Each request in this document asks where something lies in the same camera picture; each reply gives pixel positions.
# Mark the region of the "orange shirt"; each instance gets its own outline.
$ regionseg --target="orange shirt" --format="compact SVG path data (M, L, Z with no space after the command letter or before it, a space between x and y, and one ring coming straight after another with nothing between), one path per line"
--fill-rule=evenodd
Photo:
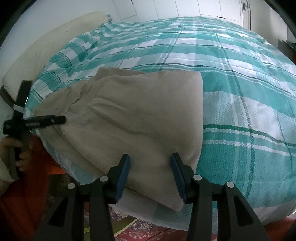
M64 173L44 149L41 140L33 137L32 161L28 170L0 197L0 212L18 240L31 240L41 222L46 207L48 175Z

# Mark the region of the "headboard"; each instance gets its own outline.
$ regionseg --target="headboard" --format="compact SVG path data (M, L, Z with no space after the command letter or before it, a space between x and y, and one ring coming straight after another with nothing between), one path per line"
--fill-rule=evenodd
M50 58L67 42L104 22L107 22L107 17L103 12L92 12L75 18L39 38L8 69L2 79L0 96L12 107L22 80L35 81Z

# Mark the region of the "blue gripper pad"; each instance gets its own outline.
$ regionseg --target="blue gripper pad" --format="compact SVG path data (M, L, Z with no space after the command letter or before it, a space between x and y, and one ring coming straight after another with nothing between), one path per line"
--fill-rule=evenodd
M185 200L187 199L186 183L183 178L182 172L180 170L179 164L176 160L175 154L171 155L171 157L170 157L170 166L171 166L173 174L174 174L174 178L175 178L175 182L176 182L176 185L178 188L179 196L183 200L183 202L185 202Z
M121 199L123 194L123 189L128 179L128 173L131 168L131 159L130 156L124 154L119 162L119 166L121 166L121 173L118 177L117 184L116 184L116 195L115 200L116 203Z

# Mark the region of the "white cabinet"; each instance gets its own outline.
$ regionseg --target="white cabinet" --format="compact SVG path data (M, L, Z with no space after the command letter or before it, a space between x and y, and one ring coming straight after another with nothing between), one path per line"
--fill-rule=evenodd
M235 23L237 25L241 25L240 24L240 21L235 21L235 20L232 20L232 19L229 19L229 18L224 18L224 20L228 21L228 22L231 22L231 23Z
M248 30L251 30L250 26L250 20L251 20L251 15L250 15L250 10L251 6L248 5L247 0L242 0L242 5L241 5L241 11L242 11L242 26Z
M136 15L131 0L113 0L113 3L121 20Z
M198 5L200 14L221 17L219 0L198 0Z
M178 17L175 0L153 0L158 19Z
M201 14L201 17L207 17L207 18L218 18L217 16L212 16L212 15L205 15L205 14Z
M141 21L158 19L153 0L133 0L133 5Z
M131 16L131 17L128 17L128 18L124 18L121 21L122 22L125 22L125 23L139 23L139 22L141 22L141 20L138 17L138 15Z
M179 17L200 16L197 0L176 0Z
M220 0L221 17L241 22L240 0Z

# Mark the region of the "white tape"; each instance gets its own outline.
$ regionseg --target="white tape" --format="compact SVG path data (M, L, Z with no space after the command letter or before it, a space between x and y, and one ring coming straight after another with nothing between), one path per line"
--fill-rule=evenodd
M21 106L14 105L13 106L13 109L16 110L16 111L18 111L18 112L24 113L24 108L21 107Z

